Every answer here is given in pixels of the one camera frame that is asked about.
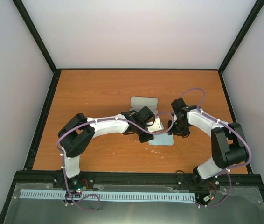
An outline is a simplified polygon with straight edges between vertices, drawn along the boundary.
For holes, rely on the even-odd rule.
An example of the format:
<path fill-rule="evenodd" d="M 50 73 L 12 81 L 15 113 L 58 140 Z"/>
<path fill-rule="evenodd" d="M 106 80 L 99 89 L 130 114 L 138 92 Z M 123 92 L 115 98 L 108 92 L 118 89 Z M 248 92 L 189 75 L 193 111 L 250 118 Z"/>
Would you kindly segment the light blue cleaning cloth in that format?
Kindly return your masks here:
<path fill-rule="evenodd" d="M 173 135 L 167 133 L 161 135 L 154 135 L 152 140 L 149 140 L 151 146 L 172 146 L 174 144 Z"/>

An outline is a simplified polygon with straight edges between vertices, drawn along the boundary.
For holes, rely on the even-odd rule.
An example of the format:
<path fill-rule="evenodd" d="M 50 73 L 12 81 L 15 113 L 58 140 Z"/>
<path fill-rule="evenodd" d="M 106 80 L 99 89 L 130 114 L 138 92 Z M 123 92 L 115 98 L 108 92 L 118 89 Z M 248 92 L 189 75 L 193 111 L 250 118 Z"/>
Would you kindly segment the pink glasses case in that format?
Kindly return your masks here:
<path fill-rule="evenodd" d="M 148 113 L 148 110 L 147 109 L 143 110 L 143 107 L 147 107 L 155 116 L 157 116 L 158 102 L 159 101 L 157 98 L 132 96 L 131 108 L 129 111 L 140 112 L 141 115 L 144 115 Z"/>

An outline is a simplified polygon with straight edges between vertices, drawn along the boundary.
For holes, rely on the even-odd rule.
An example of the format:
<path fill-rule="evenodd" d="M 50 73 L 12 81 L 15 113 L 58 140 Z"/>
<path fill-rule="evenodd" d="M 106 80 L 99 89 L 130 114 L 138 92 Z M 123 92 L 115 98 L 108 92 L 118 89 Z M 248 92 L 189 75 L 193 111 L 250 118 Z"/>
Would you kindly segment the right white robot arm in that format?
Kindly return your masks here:
<path fill-rule="evenodd" d="M 168 122 L 169 134 L 187 138 L 195 126 L 211 138 L 211 158 L 193 169 L 192 185 L 204 188 L 218 173 L 233 165 L 247 162 L 249 151 L 239 123 L 221 121 L 197 105 L 186 105 L 182 98 L 171 103 L 174 117 Z"/>

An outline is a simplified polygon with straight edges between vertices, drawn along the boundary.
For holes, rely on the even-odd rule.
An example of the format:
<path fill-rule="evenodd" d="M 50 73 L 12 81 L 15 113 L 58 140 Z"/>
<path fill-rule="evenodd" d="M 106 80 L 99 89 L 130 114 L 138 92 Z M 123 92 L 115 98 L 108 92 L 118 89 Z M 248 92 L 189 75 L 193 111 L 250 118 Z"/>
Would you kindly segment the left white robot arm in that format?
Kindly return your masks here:
<path fill-rule="evenodd" d="M 62 152 L 62 169 L 65 171 L 63 182 L 70 188 L 79 184 L 80 155 L 92 139 L 111 133 L 136 134 L 144 143 L 153 139 L 153 132 L 162 129 L 159 117 L 146 106 L 139 111 L 105 118 L 86 117 L 83 113 L 75 115 L 58 133 L 57 147 Z"/>

